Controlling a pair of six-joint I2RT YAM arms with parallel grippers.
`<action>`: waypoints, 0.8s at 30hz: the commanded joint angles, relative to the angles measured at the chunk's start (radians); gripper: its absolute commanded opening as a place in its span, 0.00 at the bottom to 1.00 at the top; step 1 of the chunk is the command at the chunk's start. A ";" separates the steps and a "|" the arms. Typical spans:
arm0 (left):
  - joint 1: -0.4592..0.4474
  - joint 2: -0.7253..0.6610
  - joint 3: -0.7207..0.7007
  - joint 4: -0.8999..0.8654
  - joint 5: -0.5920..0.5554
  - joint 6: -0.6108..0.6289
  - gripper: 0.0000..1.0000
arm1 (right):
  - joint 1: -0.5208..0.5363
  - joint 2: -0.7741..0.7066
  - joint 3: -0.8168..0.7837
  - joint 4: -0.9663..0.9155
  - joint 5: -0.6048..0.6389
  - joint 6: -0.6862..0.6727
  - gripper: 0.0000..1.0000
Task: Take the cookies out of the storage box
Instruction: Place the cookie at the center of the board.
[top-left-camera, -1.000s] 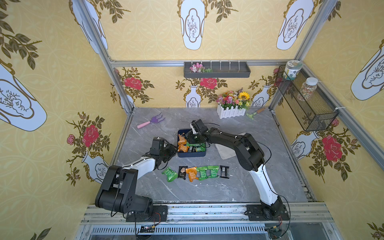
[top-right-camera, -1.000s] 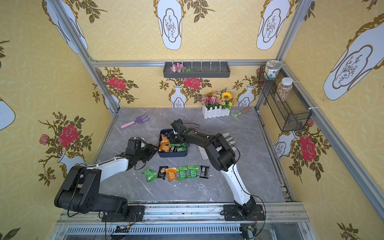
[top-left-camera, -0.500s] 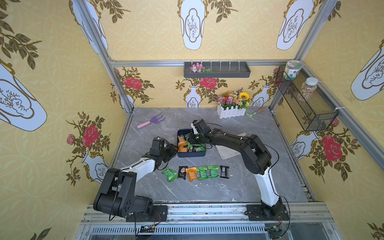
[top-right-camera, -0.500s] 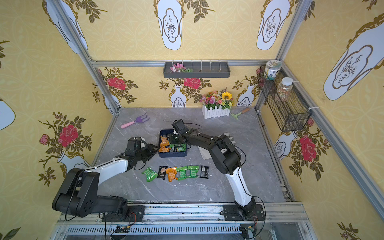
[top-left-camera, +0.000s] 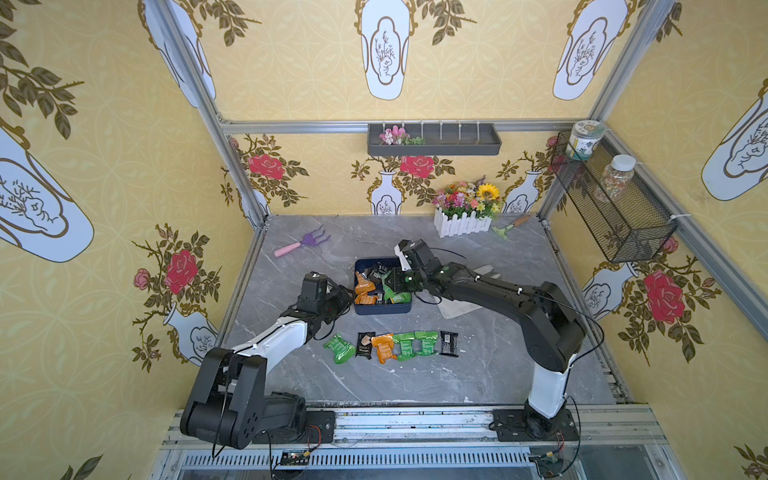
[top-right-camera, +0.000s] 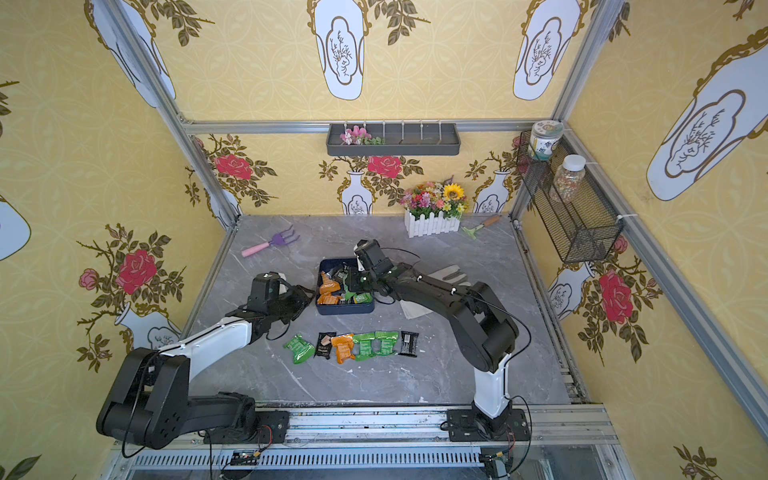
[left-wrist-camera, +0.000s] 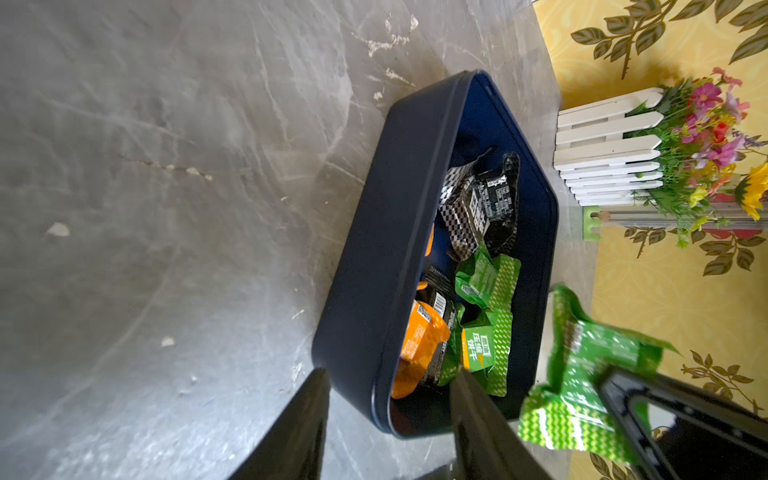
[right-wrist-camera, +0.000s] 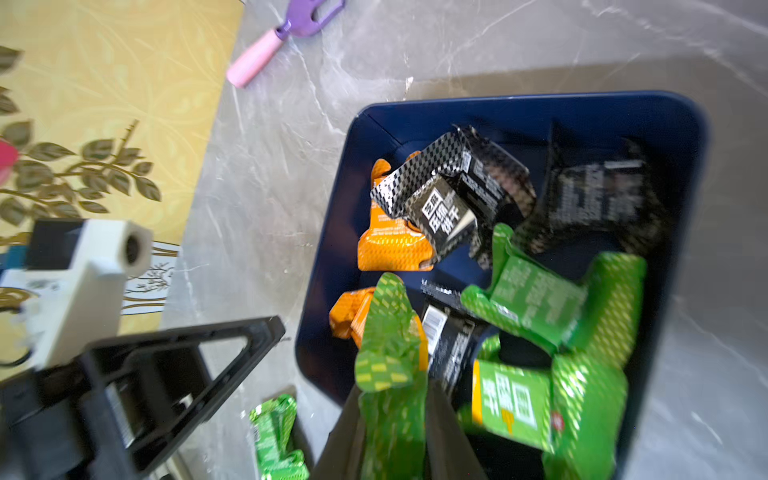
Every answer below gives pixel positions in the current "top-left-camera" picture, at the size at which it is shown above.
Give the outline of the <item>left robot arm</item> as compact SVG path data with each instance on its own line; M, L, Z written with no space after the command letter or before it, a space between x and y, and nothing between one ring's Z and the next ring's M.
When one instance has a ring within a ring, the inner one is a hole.
M216 347L205 355L181 416L180 432L214 449L242 450L257 441L303 439L306 400L289 393L266 394L267 375L352 304L350 288L324 274L306 274L297 301L273 325L240 346Z

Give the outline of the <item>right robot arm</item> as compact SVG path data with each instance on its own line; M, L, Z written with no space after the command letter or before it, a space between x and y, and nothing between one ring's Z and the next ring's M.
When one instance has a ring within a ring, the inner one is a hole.
M573 365L588 355L582 348L589 315L573 307L554 283L516 284L462 263L442 263L422 240L400 241L395 254L402 269L398 287L476 305L519 326L534 363L532 384L522 407L493 412L489 429L498 440L580 440L580 415L576 405L567 405L567 385Z

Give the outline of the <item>orange cookie packet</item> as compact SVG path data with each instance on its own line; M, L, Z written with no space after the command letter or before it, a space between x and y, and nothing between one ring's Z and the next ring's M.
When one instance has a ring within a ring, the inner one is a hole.
M395 341L392 334L375 336L372 338L371 342L376 349L377 358L380 364L384 365L388 360L398 359L394 352Z

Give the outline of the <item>green cookie packet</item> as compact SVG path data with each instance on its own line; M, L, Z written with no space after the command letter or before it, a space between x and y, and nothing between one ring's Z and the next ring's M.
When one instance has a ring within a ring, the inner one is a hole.
M356 347L340 334L331 337L323 347L333 353L333 361L336 365L344 364L356 355Z
M432 356L436 354L436 344L439 339L437 331L416 331L414 338L418 342L416 354L418 356Z
M398 361L407 361L413 359L416 356L413 345L413 341L415 339L416 336L414 332L399 333L393 335L394 343L400 349L400 353L397 355Z

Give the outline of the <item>black cookie packet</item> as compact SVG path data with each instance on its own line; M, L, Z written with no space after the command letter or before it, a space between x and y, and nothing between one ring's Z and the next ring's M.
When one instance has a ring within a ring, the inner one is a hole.
M459 357L459 349L457 347L458 334L450 331L440 331L440 355L452 358Z
M359 332L356 342L356 357L363 357L370 360L373 352L373 338L376 334L372 331Z

